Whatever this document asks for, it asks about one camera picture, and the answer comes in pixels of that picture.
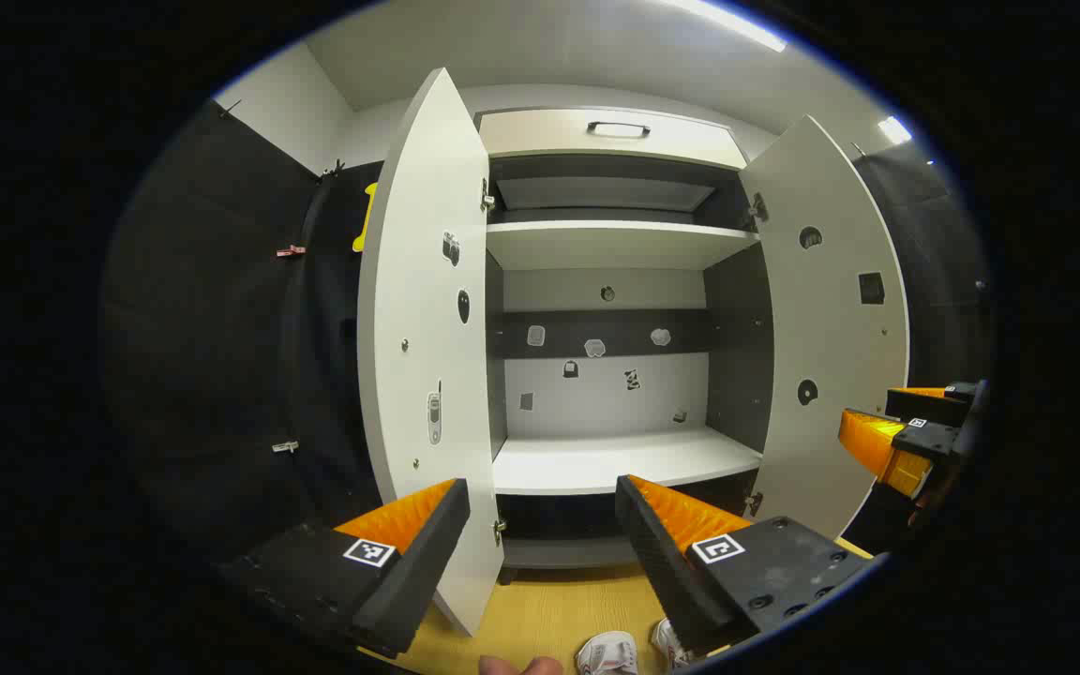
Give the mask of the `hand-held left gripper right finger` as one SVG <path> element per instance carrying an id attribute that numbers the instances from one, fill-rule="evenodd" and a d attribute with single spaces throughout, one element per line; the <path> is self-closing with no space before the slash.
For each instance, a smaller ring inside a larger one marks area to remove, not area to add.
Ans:
<path id="1" fill-rule="evenodd" d="M 876 564 L 791 517 L 750 521 L 625 474 L 615 513 L 678 640 L 691 653 L 781 631 Z"/>

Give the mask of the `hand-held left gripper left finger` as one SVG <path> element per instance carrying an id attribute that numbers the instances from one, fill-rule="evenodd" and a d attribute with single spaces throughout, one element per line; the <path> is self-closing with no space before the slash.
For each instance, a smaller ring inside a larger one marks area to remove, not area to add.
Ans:
<path id="1" fill-rule="evenodd" d="M 306 519 L 216 568 L 319 645 L 396 658 L 411 648 L 470 515 L 465 480 L 442 480 L 343 524 Z"/>

